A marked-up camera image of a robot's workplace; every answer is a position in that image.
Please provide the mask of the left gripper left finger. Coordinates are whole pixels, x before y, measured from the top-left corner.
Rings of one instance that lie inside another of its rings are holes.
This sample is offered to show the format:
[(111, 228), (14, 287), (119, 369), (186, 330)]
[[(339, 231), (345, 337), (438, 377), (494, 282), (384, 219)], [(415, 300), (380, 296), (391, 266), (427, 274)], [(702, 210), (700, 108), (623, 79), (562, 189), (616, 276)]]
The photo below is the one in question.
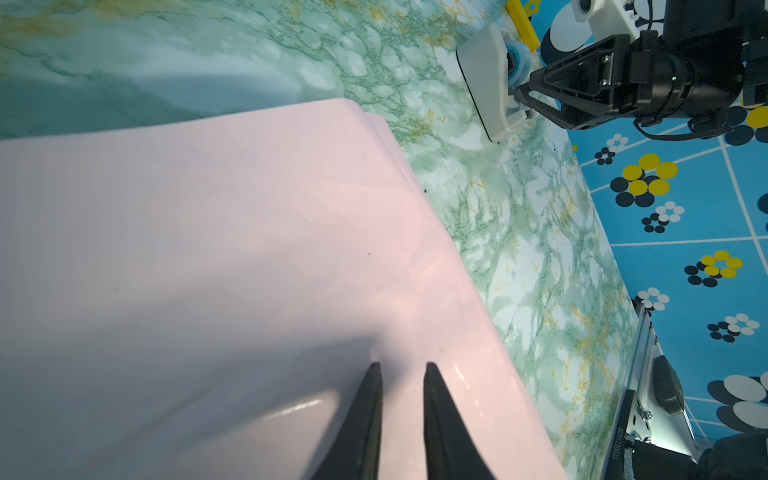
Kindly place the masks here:
[(383, 421), (381, 364), (372, 363), (313, 479), (376, 480)]

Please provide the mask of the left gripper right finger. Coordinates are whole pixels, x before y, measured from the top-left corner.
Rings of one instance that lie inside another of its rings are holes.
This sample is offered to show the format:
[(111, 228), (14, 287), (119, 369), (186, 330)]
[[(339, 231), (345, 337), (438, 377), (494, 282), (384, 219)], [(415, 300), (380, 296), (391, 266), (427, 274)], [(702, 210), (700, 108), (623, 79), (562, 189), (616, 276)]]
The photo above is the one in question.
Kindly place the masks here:
[(479, 454), (438, 366), (423, 380), (424, 444), (429, 480), (494, 479)]

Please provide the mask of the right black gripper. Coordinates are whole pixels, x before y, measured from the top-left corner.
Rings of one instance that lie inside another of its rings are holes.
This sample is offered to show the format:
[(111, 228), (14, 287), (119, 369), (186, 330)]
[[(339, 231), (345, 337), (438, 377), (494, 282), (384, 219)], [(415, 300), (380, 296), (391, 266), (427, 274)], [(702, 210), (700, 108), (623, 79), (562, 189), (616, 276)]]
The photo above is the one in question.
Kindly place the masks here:
[(682, 118), (692, 130), (723, 130), (744, 85), (748, 1), (669, 1), (663, 30), (613, 34), (533, 71), (518, 101), (568, 130), (620, 118), (637, 129)]

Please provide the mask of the purple wrapping paper sheet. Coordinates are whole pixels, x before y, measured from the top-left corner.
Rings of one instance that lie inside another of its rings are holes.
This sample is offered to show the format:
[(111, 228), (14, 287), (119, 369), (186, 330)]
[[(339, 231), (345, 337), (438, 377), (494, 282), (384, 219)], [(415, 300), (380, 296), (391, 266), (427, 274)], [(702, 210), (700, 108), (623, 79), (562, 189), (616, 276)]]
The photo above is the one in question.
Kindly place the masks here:
[(1, 475), (308, 479), (370, 365), (423, 479), (439, 369), (499, 479), (564, 469), (385, 119), (336, 99), (1, 145)]

